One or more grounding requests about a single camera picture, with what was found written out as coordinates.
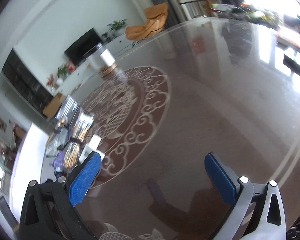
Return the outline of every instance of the blue gripper pad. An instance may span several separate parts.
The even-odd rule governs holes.
[[[69,200],[72,206],[82,202],[92,181],[101,168],[101,156],[96,152],[90,153],[91,158],[82,163],[84,167],[69,187]]]
[[[204,166],[214,185],[217,187],[223,201],[230,206],[234,206],[237,195],[236,187],[211,153],[206,155]]]

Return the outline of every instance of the orange lounge chair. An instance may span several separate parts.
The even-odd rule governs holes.
[[[140,41],[159,33],[168,17],[168,3],[161,3],[144,9],[147,21],[142,26],[132,26],[126,29],[128,40]]]

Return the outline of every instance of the television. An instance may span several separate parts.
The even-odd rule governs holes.
[[[78,67],[85,60],[83,57],[90,49],[98,43],[102,43],[101,38],[97,32],[92,28],[81,36],[75,43],[73,43],[66,51],[66,56]]]

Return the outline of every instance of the glossy table surface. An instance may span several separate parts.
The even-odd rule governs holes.
[[[105,83],[90,78],[74,98],[96,114],[91,133],[106,154],[76,206],[91,231],[207,239],[229,210],[205,171],[209,152],[252,182],[275,179],[290,227],[300,214],[300,77],[282,60],[273,30],[202,17],[135,46]]]

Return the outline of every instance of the wall picture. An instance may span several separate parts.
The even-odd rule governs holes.
[[[7,130],[7,124],[1,119],[1,117],[0,117],[0,130],[2,130],[3,132],[6,132]]]

